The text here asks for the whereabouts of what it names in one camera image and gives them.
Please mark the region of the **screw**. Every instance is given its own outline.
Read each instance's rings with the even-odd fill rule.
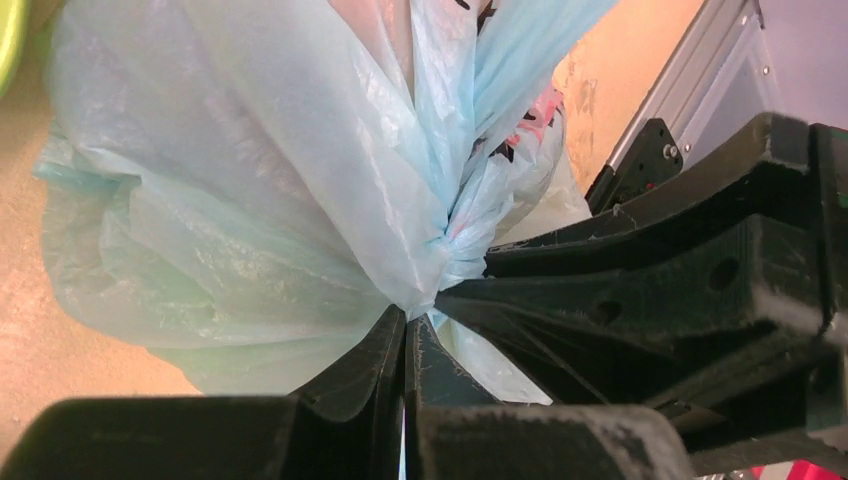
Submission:
[[[663,147],[663,156],[665,158],[675,158],[680,153],[674,145],[666,145]]]

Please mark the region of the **green object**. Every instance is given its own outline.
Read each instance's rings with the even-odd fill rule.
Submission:
[[[29,0],[0,0],[0,97],[18,68],[28,15]]]

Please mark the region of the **tiled floor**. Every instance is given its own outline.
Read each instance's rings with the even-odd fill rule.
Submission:
[[[33,29],[59,0],[35,0]],[[566,92],[568,148],[585,189],[659,74],[701,0],[621,0],[555,80]],[[0,100],[0,459],[47,405],[83,395],[192,393],[175,368],[77,325],[41,263],[45,188],[30,175],[50,110],[28,46]]]

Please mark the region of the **hole in black plastic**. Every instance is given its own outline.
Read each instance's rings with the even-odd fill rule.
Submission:
[[[720,292],[729,287],[739,274],[739,260],[725,258],[710,272],[710,288]]]
[[[613,300],[606,300],[595,306],[595,309],[589,313],[589,319],[605,327],[621,316],[621,310],[620,303]]]

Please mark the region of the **red object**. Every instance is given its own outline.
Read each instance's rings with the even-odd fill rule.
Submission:
[[[752,468],[751,470],[757,478],[761,478],[765,467]],[[792,470],[789,472],[789,476],[786,477],[786,480],[842,480],[842,477],[821,467],[817,467],[810,462],[798,460],[792,465]]]

